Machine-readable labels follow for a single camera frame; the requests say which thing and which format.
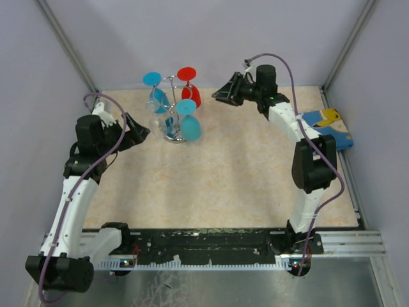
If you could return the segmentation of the red wine glass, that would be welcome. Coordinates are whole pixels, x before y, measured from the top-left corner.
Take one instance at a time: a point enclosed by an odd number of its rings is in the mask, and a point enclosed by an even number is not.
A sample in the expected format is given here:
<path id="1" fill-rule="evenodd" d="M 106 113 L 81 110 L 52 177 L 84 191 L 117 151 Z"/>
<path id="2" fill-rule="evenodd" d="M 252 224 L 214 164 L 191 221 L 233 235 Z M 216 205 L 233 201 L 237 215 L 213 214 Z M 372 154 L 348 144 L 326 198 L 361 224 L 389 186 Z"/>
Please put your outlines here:
<path id="1" fill-rule="evenodd" d="M 185 81 L 186 85 L 181 91 L 182 99 L 191 99 L 196 103 L 196 108 L 201 106 L 201 96 L 198 88 L 194 86 L 191 81 L 196 77 L 197 72 L 193 67 L 183 67 L 179 69 L 177 78 L 181 81 Z"/>

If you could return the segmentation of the teal wine glass front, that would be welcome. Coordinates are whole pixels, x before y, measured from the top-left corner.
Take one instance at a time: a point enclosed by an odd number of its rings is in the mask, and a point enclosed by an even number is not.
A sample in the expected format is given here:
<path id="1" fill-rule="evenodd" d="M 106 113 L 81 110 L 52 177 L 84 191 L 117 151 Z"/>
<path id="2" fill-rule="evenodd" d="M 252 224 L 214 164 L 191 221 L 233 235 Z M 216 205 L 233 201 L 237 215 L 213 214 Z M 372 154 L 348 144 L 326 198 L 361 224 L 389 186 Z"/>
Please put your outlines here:
<path id="1" fill-rule="evenodd" d="M 176 112 L 181 116 L 181 135 L 183 139 L 189 142 L 197 141 L 202 135 L 200 122 L 193 115 L 196 108 L 196 103 L 190 98 L 182 99 L 176 104 Z"/>

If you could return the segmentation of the blue pikachu cloth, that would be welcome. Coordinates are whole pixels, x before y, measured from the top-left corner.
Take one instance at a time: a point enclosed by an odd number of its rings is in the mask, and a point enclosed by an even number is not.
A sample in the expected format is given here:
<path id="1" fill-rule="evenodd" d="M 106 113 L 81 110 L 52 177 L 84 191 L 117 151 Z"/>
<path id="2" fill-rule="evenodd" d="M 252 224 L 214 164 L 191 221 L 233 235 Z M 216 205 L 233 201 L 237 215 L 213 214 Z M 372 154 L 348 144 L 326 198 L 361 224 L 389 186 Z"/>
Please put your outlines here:
<path id="1" fill-rule="evenodd" d="M 336 109 L 321 109 L 302 113 L 302 118 L 320 134 L 332 135 L 335 138 L 338 151 L 353 146 L 352 136 Z"/>

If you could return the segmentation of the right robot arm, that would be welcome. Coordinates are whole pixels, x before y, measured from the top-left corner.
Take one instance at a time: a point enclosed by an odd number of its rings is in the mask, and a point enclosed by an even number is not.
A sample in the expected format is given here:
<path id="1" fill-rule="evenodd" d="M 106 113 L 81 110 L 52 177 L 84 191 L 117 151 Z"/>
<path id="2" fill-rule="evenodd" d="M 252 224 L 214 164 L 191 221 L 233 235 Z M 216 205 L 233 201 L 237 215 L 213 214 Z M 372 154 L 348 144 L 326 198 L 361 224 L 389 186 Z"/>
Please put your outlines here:
<path id="1" fill-rule="evenodd" d="M 298 189 L 295 209 L 281 239 L 269 243 L 275 254 L 300 253 L 313 237 L 317 208 L 325 190 L 335 179 L 337 169 L 336 141 L 323 136 L 296 114 L 289 99 L 279 93 L 276 70 L 260 65 L 256 74 L 235 72 L 230 80 L 212 94 L 218 102 L 241 106 L 246 100 L 255 102 L 259 113 L 276 124 L 294 144 L 291 176 Z"/>

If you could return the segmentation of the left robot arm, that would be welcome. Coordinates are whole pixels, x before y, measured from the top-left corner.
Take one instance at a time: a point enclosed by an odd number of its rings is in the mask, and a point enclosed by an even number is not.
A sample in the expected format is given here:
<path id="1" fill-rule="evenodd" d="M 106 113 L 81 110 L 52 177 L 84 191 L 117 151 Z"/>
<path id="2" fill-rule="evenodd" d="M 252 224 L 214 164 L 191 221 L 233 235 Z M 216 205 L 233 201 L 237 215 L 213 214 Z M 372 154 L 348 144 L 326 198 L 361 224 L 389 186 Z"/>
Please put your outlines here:
<path id="1" fill-rule="evenodd" d="M 41 291 L 86 292 L 96 266 L 110 253 L 129 252 L 133 238 L 126 223 L 105 223 L 88 244 L 81 246 L 84 220 L 91 200 L 108 167 L 107 157 L 143 143 L 150 130 L 128 113 L 124 124 L 104 105 L 77 120 L 77 141 L 63 172 L 63 192 L 54 222 L 38 255 L 27 258 L 25 268 Z"/>

